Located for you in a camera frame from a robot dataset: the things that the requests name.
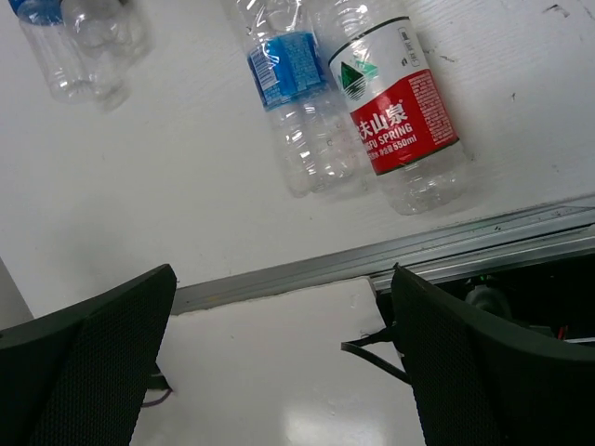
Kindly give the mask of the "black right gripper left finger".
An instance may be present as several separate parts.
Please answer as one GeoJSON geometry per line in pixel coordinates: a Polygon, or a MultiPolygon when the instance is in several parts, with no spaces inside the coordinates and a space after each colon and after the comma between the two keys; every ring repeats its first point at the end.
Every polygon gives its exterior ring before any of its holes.
{"type": "Polygon", "coordinates": [[[162,265],[3,330],[2,444],[129,444],[176,289],[162,265]]]}

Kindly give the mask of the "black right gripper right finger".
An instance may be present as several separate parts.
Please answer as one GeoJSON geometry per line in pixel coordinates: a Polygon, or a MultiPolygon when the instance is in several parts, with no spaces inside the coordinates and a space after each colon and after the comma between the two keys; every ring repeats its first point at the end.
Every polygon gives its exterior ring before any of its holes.
{"type": "Polygon", "coordinates": [[[593,444],[592,347],[475,308],[401,266],[391,299],[426,444],[593,444]]]}

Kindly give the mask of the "red label water bottle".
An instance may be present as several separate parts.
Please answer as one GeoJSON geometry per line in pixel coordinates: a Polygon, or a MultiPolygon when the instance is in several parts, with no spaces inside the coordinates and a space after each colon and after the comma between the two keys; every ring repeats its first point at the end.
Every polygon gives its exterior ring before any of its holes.
{"type": "Polygon", "coordinates": [[[401,1],[312,1],[320,48],[377,182],[401,215],[464,191],[463,145],[401,1]]]}

